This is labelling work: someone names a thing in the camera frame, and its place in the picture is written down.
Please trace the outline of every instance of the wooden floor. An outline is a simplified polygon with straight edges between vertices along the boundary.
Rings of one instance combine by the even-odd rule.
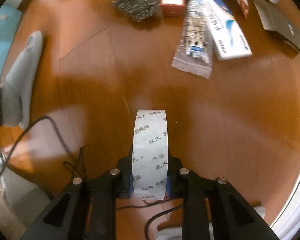
[[[300,54],[263,30],[253,0],[248,20],[234,0],[226,3],[253,56],[214,59],[210,79],[171,67],[181,19],[159,15],[133,23],[111,7],[111,0],[24,3],[2,78],[29,34],[43,31],[31,120],[48,114],[74,153],[84,146],[89,178],[128,154],[138,109],[165,109],[171,154],[200,176],[226,177],[251,204],[265,206],[271,223],[300,170]],[[291,0],[280,0],[277,7],[300,28],[300,12]],[[9,149],[21,131],[1,127],[0,147]],[[43,121],[17,148],[11,165],[58,193],[70,180],[62,166],[67,159]],[[146,220],[173,205],[119,211],[118,239],[143,239]],[[181,211],[156,220],[152,234],[176,225]]]

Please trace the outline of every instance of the white logo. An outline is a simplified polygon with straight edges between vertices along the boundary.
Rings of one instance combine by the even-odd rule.
[[[290,29],[290,32],[291,32],[291,34],[292,34],[292,35],[294,35],[294,32],[293,32],[293,30],[292,30],[292,27],[291,27],[291,25],[290,25],[290,24],[288,24],[288,26],[289,26],[289,29]]]

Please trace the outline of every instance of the clear plastic bag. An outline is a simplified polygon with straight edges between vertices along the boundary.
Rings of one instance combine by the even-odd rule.
[[[180,44],[172,66],[192,74],[209,78],[212,72],[212,36],[208,29],[203,3],[189,1]]]

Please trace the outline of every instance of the roll of tape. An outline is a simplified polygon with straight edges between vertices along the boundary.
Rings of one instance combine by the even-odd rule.
[[[168,130],[164,110],[139,110],[132,149],[136,198],[164,199],[168,174]]]

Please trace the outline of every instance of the silver screw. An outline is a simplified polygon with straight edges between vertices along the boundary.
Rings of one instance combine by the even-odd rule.
[[[117,169],[117,168],[114,168],[114,169],[112,169],[112,170],[110,171],[110,174],[111,174],[111,175],[118,175],[119,173],[120,173],[120,170]]]
[[[181,169],[180,169],[180,173],[181,173],[182,175],[188,175],[189,172],[190,172],[190,171],[189,171],[187,168],[181,168]]]
[[[74,179],[72,180],[72,183],[75,184],[75,185],[78,185],[78,184],[80,184],[81,182],[82,182],[82,179],[79,178],[79,177],[74,178]]]
[[[228,181],[224,177],[219,177],[219,178],[217,178],[217,182],[219,184],[226,184]]]

